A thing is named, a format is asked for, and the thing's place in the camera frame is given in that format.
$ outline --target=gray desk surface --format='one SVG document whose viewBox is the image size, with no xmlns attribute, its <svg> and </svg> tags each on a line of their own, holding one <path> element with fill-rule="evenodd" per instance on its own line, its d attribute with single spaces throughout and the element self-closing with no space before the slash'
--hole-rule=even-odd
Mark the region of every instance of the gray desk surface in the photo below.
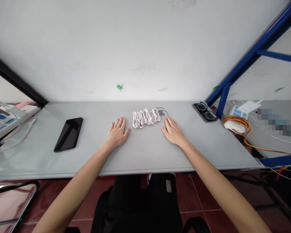
<svg viewBox="0 0 291 233">
<path fill-rule="evenodd" d="M 37 115 L 27 137 L 12 149 L 0 153 L 0 180 L 73 177 L 106 139 L 110 124 L 126 118 L 131 128 L 127 141 L 108 157 L 100 175 L 189 172 L 192 164 L 184 152 L 161 132 L 163 118 L 142 129 L 132 128 L 132 112 L 163 107 L 182 128 L 187 139 L 218 169 L 263 167 L 222 122 L 204 122 L 193 102 L 81 102 L 49 103 Z M 54 153 L 67 119 L 83 118 L 76 148 Z M 4 147 L 21 138 L 28 125 Z"/>
</svg>

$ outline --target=black smartphone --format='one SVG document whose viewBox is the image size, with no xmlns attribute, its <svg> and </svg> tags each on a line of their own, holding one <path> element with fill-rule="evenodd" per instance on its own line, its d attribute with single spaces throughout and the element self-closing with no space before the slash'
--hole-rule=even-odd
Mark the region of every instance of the black smartphone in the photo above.
<svg viewBox="0 0 291 233">
<path fill-rule="evenodd" d="M 83 118 L 81 117 L 66 121 L 56 143 L 54 152 L 69 150 L 76 147 L 82 121 Z"/>
</svg>

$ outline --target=red tile floor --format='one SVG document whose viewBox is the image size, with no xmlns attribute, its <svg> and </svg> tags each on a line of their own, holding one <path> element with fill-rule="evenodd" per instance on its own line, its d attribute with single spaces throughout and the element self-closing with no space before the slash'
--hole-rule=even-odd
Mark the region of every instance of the red tile floor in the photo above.
<svg viewBox="0 0 291 233">
<path fill-rule="evenodd" d="M 230 171 L 228 174 L 238 175 L 239 172 Z M 75 214 L 70 226 L 79 227 L 81 233 L 90 232 L 97 200 L 100 194 L 114 183 L 114 179 L 114 176 L 99 177 L 97 179 L 80 209 Z M 39 193 L 18 232 L 31 232 L 68 182 L 69 180 L 40 181 Z M 190 217 L 200 216 L 208 224 L 212 233 L 237 232 L 197 174 L 185 175 L 176 173 L 176 182 L 183 224 Z M 232 181 L 232 183 L 252 205 L 272 203 L 263 188 L 239 181 Z M 145 188 L 146 186 L 146 175 L 143 175 L 141 187 Z M 280 209 L 260 210 L 258 213 L 273 233 L 291 233 L 291 220 Z"/>
</svg>

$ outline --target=green paint spot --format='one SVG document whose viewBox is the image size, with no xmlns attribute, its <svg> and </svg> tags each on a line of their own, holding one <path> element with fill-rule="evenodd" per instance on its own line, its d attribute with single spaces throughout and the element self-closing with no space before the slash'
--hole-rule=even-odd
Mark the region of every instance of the green paint spot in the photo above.
<svg viewBox="0 0 291 233">
<path fill-rule="evenodd" d="M 116 88 L 117 88 L 118 90 L 122 91 L 122 90 L 123 90 L 123 84 L 122 84 L 122 86 L 121 86 L 121 85 L 117 85 Z"/>
<path fill-rule="evenodd" d="M 280 88 L 276 89 L 275 92 L 279 92 L 280 90 L 282 90 L 284 88 L 286 88 L 286 87 L 280 87 Z"/>
</svg>

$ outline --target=pink object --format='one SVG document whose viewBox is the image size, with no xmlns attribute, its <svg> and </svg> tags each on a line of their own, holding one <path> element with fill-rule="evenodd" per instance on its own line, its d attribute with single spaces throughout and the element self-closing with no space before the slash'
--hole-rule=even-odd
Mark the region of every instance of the pink object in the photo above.
<svg viewBox="0 0 291 233">
<path fill-rule="evenodd" d="M 24 102 L 21 102 L 21 103 L 15 105 L 15 106 L 18 107 L 19 109 L 21 109 L 21 108 L 23 108 L 23 107 L 25 107 L 25 106 L 27 106 L 27 105 L 35 105 L 35 103 L 24 101 Z"/>
</svg>

